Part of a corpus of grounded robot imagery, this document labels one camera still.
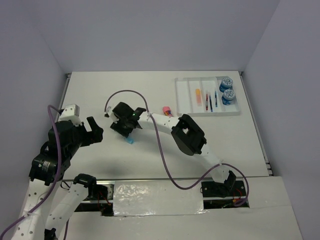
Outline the orange highlighter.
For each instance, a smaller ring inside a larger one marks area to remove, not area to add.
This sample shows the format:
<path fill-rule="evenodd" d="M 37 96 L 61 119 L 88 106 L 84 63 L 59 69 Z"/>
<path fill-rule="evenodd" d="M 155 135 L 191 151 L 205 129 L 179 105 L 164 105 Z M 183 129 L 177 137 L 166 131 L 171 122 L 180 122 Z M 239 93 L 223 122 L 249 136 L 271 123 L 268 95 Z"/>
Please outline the orange highlighter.
<path fill-rule="evenodd" d="M 197 105 L 202 106 L 202 94 L 201 94 L 201 90 L 199 88 L 195 89 L 195 95 L 196 95 Z"/>

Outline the red pen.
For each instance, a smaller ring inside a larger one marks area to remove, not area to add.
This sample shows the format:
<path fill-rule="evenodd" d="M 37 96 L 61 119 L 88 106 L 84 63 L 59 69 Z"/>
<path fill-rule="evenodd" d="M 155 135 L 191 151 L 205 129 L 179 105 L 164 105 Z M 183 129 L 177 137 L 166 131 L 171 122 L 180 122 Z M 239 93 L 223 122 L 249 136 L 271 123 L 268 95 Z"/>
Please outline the red pen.
<path fill-rule="evenodd" d="M 205 110 L 206 112 L 209 110 L 209 95 L 208 92 L 205 92 Z"/>

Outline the blue pen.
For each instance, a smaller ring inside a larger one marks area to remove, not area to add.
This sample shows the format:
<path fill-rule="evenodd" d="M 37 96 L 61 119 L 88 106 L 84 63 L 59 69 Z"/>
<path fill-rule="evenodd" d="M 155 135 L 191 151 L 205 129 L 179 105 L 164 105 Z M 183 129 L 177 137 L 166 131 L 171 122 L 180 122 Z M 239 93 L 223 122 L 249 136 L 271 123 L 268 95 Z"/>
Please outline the blue pen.
<path fill-rule="evenodd" d="M 209 105 L 210 105 L 210 112 L 214 112 L 214 105 L 213 105 L 213 100 L 212 100 L 212 95 L 209 93 Z"/>

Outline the teal pen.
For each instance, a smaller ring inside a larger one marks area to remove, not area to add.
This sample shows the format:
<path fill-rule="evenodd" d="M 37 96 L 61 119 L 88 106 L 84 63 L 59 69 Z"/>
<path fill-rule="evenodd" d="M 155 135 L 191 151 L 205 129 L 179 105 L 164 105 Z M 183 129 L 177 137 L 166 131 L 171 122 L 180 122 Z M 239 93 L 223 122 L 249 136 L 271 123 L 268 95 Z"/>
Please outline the teal pen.
<path fill-rule="evenodd" d="M 218 93 L 217 91 L 215 90 L 214 91 L 214 101 L 215 101 L 215 107 L 218 108 Z"/>

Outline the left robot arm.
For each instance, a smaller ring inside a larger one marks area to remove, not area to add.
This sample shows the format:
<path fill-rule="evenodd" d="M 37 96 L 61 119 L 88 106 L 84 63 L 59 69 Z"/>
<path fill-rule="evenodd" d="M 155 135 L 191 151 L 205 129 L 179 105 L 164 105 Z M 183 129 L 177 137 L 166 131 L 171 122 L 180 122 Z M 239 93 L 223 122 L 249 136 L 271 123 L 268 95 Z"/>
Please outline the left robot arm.
<path fill-rule="evenodd" d="M 49 130 L 48 141 L 32 160 L 22 221 L 17 224 L 12 239 L 57 240 L 79 204 L 97 196 L 97 179 L 80 173 L 58 205 L 51 209 L 55 193 L 78 149 L 103 140 L 103 129 L 95 119 L 90 116 L 87 121 L 90 131 L 83 123 L 74 124 L 70 119 L 56 122 Z"/>

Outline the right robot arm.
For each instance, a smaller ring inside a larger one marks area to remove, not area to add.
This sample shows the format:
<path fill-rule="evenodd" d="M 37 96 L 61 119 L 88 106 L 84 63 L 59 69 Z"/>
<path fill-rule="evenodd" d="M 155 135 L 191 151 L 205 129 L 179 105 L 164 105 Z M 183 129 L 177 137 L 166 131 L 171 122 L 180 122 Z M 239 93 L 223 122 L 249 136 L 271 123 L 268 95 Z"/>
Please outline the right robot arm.
<path fill-rule="evenodd" d="M 107 107 L 106 118 L 112 119 L 110 128 L 123 137 L 129 137 L 135 129 L 155 130 L 157 141 L 159 133 L 173 137 L 178 149 L 195 159 L 208 171 L 213 180 L 209 189 L 218 197 L 230 195 L 235 189 L 236 176 L 211 150 L 204 131 L 188 114 L 180 117 L 151 113 L 145 108 L 132 109 L 124 102 L 115 107 Z"/>

